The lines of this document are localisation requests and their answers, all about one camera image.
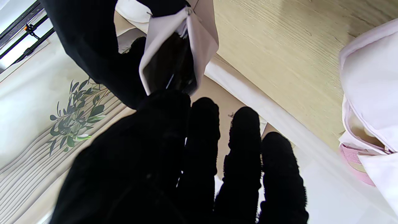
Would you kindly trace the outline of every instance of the wooden table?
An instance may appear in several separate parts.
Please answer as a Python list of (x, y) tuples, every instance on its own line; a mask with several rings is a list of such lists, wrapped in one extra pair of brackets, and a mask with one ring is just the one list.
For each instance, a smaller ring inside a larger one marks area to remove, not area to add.
[(218, 54), (310, 131), (338, 149), (338, 54), (398, 18), (396, 0), (214, 0)]

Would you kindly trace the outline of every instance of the white bag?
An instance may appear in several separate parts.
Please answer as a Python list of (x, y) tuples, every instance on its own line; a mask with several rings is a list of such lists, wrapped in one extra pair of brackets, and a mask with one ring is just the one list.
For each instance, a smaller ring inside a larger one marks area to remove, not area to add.
[(346, 130), (340, 152), (357, 177), (375, 185), (398, 214), (398, 20), (342, 49), (340, 79)]
[[(170, 16), (151, 18), (149, 20), (148, 35), (146, 38), (145, 52), (139, 66), (141, 81), (148, 95), (154, 91), (167, 88), (173, 81), (174, 73), (171, 77), (164, 77), (162, 74), (150, 72), (151, 60), (157, 60), (160, 63), (162, 59), (157, 57), (159, 49), (172, 35), (178, 33), (183, 39), (189, 38), (190, 51), (193, 58), (194, 83), (186, 92), (194, 94), (201, 83), (206, 65), (215, 55), (219, 48), (218, 34), (214, 20), (214, 8), (212, 0), (200, 1), (195, 10), (191, 7), (185, 7), (178, 13)], [(159, 84), (159, 80), (167, 79), (168, 84)]]

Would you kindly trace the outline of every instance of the plant illustration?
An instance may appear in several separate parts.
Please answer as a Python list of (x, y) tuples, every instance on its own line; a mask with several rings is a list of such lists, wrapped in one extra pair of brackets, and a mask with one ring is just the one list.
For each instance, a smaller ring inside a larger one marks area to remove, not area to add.
[(90, 78), (82, 83), (73, 83), (72, 80), (69, 93), (68, 106), (61, 110), (58, 101), (57, 115), (50, 115), (50, 120), (57, 121), (50, 130), (56, 138), (47, 142), (50, 156), (57, 141), (60, 141), (59, 149), (65, 145), (64, 152), (67, 152), (76, 142), (90, 139), (91, 136), (85, 132), (105, 117), (101, 115), (105, 108), (101, 102), (110, 93), (105, 86), (91, 83)]

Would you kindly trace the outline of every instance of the black metal bar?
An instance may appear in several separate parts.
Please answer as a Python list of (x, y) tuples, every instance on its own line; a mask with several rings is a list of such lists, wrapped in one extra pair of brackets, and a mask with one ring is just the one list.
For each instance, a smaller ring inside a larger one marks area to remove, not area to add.
[(0, 34), (0, 47), (20, 31), (33, 17), (35, 17), (44, 7), (39, 1), (33, 3), (22, 15), (20, 15), (11, 25)]
[(26, 56), (29, 56), (30, 54), (32, 54), (32, 52), (41, 44), (43, 43), (45, 40), (47, 40), (47, 38), (49, 36), (51, 36), (51, 34), (54, 33), (54, 28), (51, 28), (47, 33), (45, 33), (36, 43), (34, 43), (31, 47), (27, 48), (25, 50), (25, 52), (23, 53), (23, 55), (21, 55), (14, 63), (12, 63), (11, 65), (18, 63), (20, 61), (22, 61)]
[(20, 38), (18, 38), (17, 41), (15, 41), (15, 43), (13, 43), (7, 50), (5, 50), (1, 55), (0, 55), (0, 59), (2, 59), (8, 52), (10, 52), (17, 44), (19, 44), (25, 37), (27, 37), (29, 34), (28, 33), (24, 33)]
[[(35, 25), (32, 27), (32, 31), (36, 30), (44, 21), (48, 19), (48, 16), (45, 15), (43, 18), (41, 18)], [(18, 40), (16, 40), (7, 50), (5, 50), (1, 55), (0, 59), (2, 59), (8, 52), (10, 52), (17, 44), (19, 44), (25, 37), (27, 37), (29, 34), (26, 32), (24, 33)]]

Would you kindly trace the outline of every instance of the pink strap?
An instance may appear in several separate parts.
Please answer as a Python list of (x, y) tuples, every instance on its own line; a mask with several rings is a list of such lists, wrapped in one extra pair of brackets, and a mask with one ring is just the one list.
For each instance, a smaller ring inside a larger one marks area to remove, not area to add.
[(358, 152), (360, 151), (359, 149), (353, 149), (353, 148), (348, 148), (347, 146), (340, 144), (340, 155), (343, 158), (343, 161), (346, 162), (347, 166), (351, 170), (351, 172), (362, 182), (374, 186), (375, 184), (373, 181), (370, 179), (369, 175), (367, 173), (361, 172), (357, 169), (354, 169), (349, 162), (351, 163), (356, 163), (356, 164), (361, 164), (361, 161), (358, 158)]

